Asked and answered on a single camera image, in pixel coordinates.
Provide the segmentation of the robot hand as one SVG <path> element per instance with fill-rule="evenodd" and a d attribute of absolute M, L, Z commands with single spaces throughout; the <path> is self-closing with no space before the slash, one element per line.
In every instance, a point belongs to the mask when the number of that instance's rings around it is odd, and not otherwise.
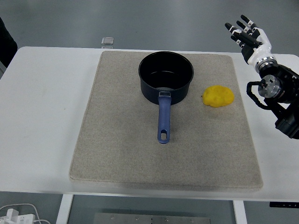
<path fill-rule="evenodd" d="M 230 23 L 226 23 L 225 27 L 231 33 L 231 39 L 241 48 L 244 61 L 255 67 L 264 58 L 273 58 L 271 43 L 264 30 L 245 15 L 241 15 L 241 19 L 236 22 L 237 27 Z"/>

